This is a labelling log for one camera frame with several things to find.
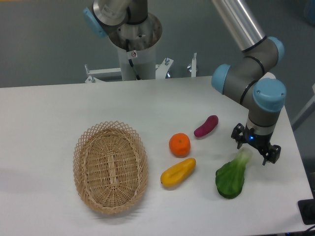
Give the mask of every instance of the blue joint cap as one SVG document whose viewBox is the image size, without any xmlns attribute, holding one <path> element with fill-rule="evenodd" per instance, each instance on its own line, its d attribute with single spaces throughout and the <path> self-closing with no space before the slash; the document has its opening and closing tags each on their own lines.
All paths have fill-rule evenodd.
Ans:
<svg viewBox="0 0 315 236">
<path fill-rule="evenodd" d="M 277 61 L 277 63 L 279 63 L 282 60 L 282 58 L 284 57 L 284 53 L 285 53 L 284 45 L 276 37 L 268 37 L 268 39 L 273 41 L 274 44 L 277 46 L 277 49 L 278 49 L 278 61 Z"/>
<path fill-rule="evenodd" d="M 94 34 L 96 34 L 100 38 L 104 38 L 107 36 L 107 33 L 103 30 L 103 28 L 100 26 L 98 21 L 95 19 L 92 12 L 86 7 L 83 10 L 84 20 L 90 27 L 90 29 L 93 31 Z"/>
<path fill-rule="evenodd" d="M 212 75 L 211 85 L 221 94 L 223 94 L 226 75 L 230 67 L 231 66 L 228 64 L 222 64 L 215 70 L 215 72 Z"/>
<path fill-rule="evenodd" d="M 252 91 L 255 103 L 267 112 L 279 112 L 284 106 L 286 88 L 280 80 L 264 78 Z"/>
</svg>

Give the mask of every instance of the purple sweet potato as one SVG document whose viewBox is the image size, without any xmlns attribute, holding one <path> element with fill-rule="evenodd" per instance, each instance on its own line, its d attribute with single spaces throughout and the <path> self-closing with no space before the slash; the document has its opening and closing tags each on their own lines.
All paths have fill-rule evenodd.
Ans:
<svg viewBox="0 0 315 236">
<path fill-rule="evenodd" d="M 219 118 L 216 115 L 209 116 L 202 126 L 197 128 L 193 133 L 197 138 L 209 134 L 218 124 Z"/>
</svg>

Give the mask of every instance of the green vegetable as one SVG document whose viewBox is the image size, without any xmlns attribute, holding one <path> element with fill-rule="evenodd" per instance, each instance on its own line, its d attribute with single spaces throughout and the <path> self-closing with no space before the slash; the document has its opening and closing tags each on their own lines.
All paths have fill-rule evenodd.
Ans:
<svg viewBox="0 0 315 236">
<path fill-rule="evenodd" d="M 216 171 L 216 186 L 220 195 L 233 199 L 242 192 L 246 164 L 251 158 L 252 151 L 242 148 L 233 161 Z"/>
</svg>

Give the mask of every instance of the bolt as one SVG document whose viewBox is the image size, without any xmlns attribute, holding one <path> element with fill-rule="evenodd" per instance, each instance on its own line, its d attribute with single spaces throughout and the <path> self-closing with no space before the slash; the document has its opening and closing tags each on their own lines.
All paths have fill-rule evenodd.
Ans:
<svg viewBox="0 0 315 236">
<path fill-rule="evenodd" d="M 165 65 L 168 65 L 168 63 L 170 62 L 169 58 L 165 58 Z"/>
<path fill-rule="evenodd" d="M 85 71 L 87 72 L 87 74 L 89 74 L 90 70 L 89 70 L 89 68 L 88 68 L 88 65 L 85 64 L 84 67 L 85 67 Z"/>
</svg>

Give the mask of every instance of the toy fruit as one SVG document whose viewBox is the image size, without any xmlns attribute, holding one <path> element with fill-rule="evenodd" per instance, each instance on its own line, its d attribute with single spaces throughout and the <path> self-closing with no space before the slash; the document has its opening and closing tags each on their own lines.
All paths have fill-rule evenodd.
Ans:
<svg viewBox="0 0 315 236">
<path fill-rule="evenodd" d="M 190 140 L 186 134 L 174 134 L 169 140 L 169 148 L 177 157 L 185 157 L 190 151 Z"/>
<path fill-rule="evenodd" d="M 161 175 L 161 183 L 164 187 L 172 187 L 184 181 L 195 169 L 195 166 L 196 160 L 188 158 L 164 171 Z"/>
<path fill-rule="evenodd" d="M 219 118 L 216 115 L 209 116 L 202 126 L 197 128 L 193 133 L 196 137 L 200 138 L 209 134 L 218 124 Z"/>
</svg>

